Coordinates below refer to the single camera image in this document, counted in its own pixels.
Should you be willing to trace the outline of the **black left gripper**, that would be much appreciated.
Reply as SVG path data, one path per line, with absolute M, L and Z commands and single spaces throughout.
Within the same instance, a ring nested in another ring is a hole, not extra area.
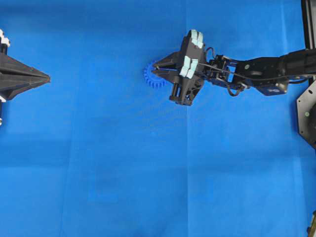
M 50 83 L 50 76 L 33 68 L 29 67 L 14 58 L 7 56 L 10 40 L 4 35 L 4 31 L 0 30 L 0 125 L 2 125 L 2 104 L 12 100 L 16 95 L 27 90 L 37 88 L 44 84 Z M 46 80 L 35 81 L 22 85 L 11 86 L 9 82 L 4 82 L 3 76 L 32 76 Z

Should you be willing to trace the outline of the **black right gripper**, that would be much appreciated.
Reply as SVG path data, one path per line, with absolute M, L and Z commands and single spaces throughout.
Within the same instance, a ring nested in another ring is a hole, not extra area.
M 201 64 L 206 62 L 204 49 L 203 34 L 190 30 L 183 38 L 180 51 L 153 64 L 155 69 L 175 69 L 153 70 L 152 73 L 173 84 L 169 99 L 178 105 L 191 106 L 204 85 L 201 76 Z

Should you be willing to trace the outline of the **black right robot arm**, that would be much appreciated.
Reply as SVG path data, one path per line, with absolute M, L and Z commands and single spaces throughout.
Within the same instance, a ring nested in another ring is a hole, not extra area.
M 316 75 L 315 49 L 245 61 L 225 55 L 208 60 L 208 51 L 203 34 L 190 30 L 179 51 L 153 64 L 152 73 L 173 85 L 171 101 L 191 106 L 206 81 L 225 88 L 232 97 L 251 87 L 266 96 L 282 95 L 289 84 L 300 84 Z

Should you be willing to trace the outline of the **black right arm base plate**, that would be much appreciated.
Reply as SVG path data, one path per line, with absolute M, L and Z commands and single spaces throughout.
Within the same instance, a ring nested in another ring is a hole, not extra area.
M 298 97 L 296 104 L 298 132 L 316 149 L 316 80 Z

